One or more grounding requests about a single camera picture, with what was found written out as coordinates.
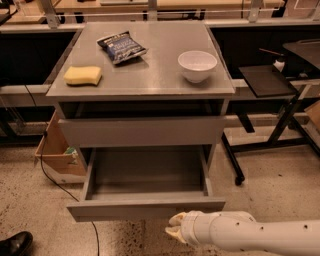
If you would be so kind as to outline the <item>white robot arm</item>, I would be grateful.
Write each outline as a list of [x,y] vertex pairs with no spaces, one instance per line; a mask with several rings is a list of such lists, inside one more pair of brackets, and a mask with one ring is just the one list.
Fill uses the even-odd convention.
[[320,256],[319,220],[262,223],[243,211],[190,211],[174,215],[165,232],[184,244],[215,245],[230,252]]

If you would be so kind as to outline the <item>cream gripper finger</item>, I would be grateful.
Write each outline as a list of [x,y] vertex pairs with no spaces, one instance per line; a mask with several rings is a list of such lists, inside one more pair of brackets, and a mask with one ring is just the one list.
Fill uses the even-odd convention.
[[181,212],[181,213],[174,215],[173,217],[171,217],[169,219],[169,224],[171,226],[180,226],[186,215],[187,215],[186,212]]

